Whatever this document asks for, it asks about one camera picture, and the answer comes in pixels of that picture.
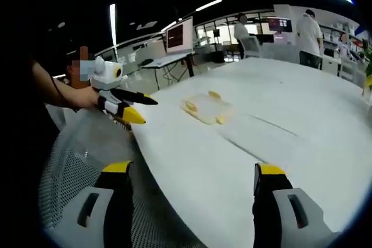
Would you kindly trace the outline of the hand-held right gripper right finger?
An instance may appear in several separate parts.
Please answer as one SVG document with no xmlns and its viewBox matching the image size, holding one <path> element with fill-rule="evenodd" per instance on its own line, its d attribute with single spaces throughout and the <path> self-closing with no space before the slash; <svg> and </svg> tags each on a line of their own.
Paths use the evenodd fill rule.
<svg viewBox="0 0 372 248">
<path fill-rule="evenodd" d="M 339 235 L 324 222 L 321 207 L 277 166 L 255 164 L 253 196 L 254 247 L 328 247 Z"/>
</svg>

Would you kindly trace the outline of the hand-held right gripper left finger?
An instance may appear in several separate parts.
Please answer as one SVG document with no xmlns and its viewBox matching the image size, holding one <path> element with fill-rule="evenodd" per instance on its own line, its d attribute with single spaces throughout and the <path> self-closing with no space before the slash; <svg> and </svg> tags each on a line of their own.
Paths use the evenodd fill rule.
<svg viewBox="0 0 372 248">
<path fill-rule="evenodd" d="M 132 161 L 105 167 L 94 186 L 84 188 L 64 207 L 53 229 L 58 247 L 132 247 Z"/>
</svg>

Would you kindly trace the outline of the person's left hand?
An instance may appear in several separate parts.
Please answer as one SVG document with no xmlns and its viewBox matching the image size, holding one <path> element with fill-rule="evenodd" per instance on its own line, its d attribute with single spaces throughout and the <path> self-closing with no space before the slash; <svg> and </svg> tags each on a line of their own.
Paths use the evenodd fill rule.
<svg viewBox="0 0 372 248">
<path fill-rule="evenodd" d="M 73 91 L 71 102 L 74 107 L 89 109 L 98 105 L 98 98 L 93 87 L 85 87 Z"/>
</svg>

